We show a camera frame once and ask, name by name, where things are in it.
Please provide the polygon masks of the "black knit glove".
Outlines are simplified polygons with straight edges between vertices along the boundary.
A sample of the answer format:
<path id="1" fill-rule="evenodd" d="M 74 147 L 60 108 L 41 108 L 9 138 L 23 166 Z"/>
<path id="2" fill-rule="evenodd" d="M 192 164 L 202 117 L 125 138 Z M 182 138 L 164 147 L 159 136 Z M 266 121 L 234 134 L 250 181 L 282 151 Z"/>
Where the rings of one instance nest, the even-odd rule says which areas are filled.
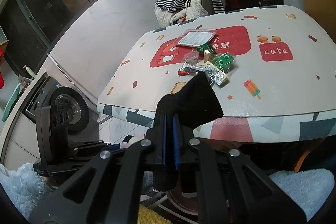
<path id="1" fill-rule="evenodd" d="M 153 128 L 146 136 L 154 143 L 153 188 L 168 192 L 181 183 L 194 192 L 198 151 L 190 145 L 193 131 L 223 116 L 222 107 L 203 72 L 198 72 L 180 91 L 163 96 L 155 111 Z"/>

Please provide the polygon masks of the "green frog toy package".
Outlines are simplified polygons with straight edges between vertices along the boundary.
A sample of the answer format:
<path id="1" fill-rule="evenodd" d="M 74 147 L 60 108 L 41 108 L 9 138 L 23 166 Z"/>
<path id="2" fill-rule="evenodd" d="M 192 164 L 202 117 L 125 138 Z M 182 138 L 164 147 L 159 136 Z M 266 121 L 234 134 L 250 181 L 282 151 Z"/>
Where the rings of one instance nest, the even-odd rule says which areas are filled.
<path id="1" fill-rule="evenodd" d="M 205 67 L 217 86 L 223 86 L 228 81 L 227 74 L 234 61 L 234 56 L 228 52 L 222 54 L 210 52 L 205 56 Z"/>

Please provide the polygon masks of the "brown round trash bin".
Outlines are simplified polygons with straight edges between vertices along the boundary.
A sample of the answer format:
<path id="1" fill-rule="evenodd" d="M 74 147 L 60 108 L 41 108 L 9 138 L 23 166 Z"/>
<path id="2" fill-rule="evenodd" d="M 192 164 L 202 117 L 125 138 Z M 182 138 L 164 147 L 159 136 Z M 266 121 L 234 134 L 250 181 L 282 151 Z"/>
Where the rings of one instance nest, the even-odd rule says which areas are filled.
<path id="1" fill-rule="evenodd" d="M 166 192 L 174 207 L 189 215 L 198 215 L 198 194 L 195 183 L 178 181 L 175 188 Z"/>

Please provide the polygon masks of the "light blue fleece sleeve left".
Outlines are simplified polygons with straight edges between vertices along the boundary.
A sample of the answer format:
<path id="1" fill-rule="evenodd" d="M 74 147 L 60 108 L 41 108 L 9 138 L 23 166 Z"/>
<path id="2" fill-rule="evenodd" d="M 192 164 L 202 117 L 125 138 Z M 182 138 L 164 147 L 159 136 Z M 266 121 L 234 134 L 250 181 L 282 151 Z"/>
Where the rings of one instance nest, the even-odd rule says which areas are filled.
<path id="1" fill-rule="evenodd" d="M 47 182 L 33 168 L 25 163 L 17 170 L 8 170 L 1 164 L 1 185 L 17 210 L 29 219 L 33 210 L 53 192 Z"/>

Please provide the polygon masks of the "light blue fleece sleeve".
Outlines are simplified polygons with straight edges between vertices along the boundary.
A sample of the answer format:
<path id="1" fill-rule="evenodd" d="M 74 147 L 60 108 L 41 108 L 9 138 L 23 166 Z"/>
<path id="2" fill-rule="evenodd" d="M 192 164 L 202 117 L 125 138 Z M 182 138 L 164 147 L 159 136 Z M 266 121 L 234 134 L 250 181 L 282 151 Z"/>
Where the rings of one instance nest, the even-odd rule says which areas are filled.
<path id="1" fill-rule="evenodd" d="M 1 185 L 17 210 L 29 219 L 33 210 L 53 192 L 47 182 L 33 168 L 25 163 L 17 170 L 8 170 L 1 164 Z"/>
<path id="2" fill-rule="evenodd" d="M 308 221 L 323 206 L 335 185 L 333 173 L 323 168 L 279 171 L 269 178 L 305 212 Z"/>

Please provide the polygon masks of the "front-load washing machine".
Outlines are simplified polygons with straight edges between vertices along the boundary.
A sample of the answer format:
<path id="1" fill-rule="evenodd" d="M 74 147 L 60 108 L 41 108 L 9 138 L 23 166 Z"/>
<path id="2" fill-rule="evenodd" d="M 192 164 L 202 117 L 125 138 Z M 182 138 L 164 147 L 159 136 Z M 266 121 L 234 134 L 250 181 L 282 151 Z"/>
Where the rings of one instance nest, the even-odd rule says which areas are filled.
<path id="1" fill-rule="evenodd" d="M 23 113 L 29 120 L 36 122 L 36 115 L 43 107 L 64 110 L 61 121 L 68 122 L 68 133 L 73 136 L 98 135 L 98 115 L 89 108 L 82 95 L 74 88 L 61 86 L 53 77 L 43 75 L 27 99 Z"/>

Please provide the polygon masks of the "light blue fleece sleeve right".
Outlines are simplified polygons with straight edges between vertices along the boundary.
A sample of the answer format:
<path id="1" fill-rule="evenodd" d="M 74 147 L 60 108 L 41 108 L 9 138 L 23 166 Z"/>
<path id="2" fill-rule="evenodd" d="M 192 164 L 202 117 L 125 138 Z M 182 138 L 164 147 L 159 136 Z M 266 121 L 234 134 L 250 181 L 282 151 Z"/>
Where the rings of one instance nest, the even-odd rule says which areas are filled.
<path id="1" fill-rule="evenodd" d="M 308 221 L 323 206 L 335 185 L 333 173 L 323 168 L 279 171 L 269 178 L 305 212 Z"/>

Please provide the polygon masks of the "patterned foam play mat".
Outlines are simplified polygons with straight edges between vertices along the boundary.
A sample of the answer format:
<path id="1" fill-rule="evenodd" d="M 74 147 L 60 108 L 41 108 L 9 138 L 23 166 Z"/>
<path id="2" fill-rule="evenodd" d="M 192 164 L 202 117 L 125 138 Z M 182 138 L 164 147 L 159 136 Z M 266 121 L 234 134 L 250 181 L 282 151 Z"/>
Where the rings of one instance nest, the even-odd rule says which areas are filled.
<path id="1" fill-rule="evenodd" d="M 158 101 L 190 80 L 178 70 L 189 31 L 216 33 L 213 48 L 235 60 L 213 90 L 224 116 L 199 126 L 204 138 L 288 142 L 335 134 L 335 43 L 292 6 L 243 9 L 147 32 L 135 43 L 98 98 L 101 113 L 151 126 Z"/>

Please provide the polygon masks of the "red white snack tube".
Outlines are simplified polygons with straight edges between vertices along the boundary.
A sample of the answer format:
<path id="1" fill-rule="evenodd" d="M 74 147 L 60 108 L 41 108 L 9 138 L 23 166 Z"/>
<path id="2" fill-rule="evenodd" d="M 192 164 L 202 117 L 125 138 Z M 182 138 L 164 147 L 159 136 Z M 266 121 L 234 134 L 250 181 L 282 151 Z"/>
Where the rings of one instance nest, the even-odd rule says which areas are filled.
<path id="1" fill-rule="evenodd" d="M 190 68 L 190 67 L 184 67 L 184 68 L 180 68 L 178 71 L 178 75 L 179 76 L 187 76 L 187 75 L 196 75 L 198 73 L 197 70 Z"/>

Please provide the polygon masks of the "green gold snack wrapper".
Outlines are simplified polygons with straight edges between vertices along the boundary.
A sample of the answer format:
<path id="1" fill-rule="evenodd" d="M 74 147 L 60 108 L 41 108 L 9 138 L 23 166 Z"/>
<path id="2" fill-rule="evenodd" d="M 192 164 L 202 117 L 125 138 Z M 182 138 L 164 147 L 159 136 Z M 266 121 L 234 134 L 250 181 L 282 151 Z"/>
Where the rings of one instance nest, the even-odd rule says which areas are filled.
<path id="1" fill-rule="evenodd" d="M 215 60 L 220 56 L 220 54 L 215 52 L 210 42 L 207 42 L 201 46 L 198 46 L 196 48 L 196 51 L 199 52 L 201 57 L 203 57 L 204 63 L 206 63 L 207 61 L 215 62 Z"/>

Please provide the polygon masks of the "clear crumpled plastic wrapper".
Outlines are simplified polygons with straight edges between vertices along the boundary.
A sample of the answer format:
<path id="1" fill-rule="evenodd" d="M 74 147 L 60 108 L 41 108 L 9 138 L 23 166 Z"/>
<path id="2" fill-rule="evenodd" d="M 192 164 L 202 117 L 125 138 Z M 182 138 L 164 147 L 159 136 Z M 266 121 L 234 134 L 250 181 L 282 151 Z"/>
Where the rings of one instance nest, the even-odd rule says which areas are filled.
<path id="1" fill-rule="evenodd" d="M 188 63 L 191 65 L 195 65 L 199 62 L 199 52 L 198 51 L 191 51 L 184 55 L 182 59 L 183 63 Z"/>

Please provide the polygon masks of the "white fleece garment pile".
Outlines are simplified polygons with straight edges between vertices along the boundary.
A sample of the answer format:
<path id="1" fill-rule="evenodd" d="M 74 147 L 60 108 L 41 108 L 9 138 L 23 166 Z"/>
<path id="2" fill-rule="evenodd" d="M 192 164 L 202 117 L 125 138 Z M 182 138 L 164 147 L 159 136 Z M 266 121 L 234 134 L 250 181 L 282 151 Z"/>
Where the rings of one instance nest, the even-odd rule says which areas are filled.
<path id="1" fill-rule="evenodd" d="M 225 11 L 225 0 L 222 0 Z M 183 20 L 192 20 L 203 16 L 215 14 L 210 0 L 191 0 L 191 6 L 179 12 L 168 12 L 159 7 L 154 7 L 155 16 L 161 27 L 172 26 Z"/>

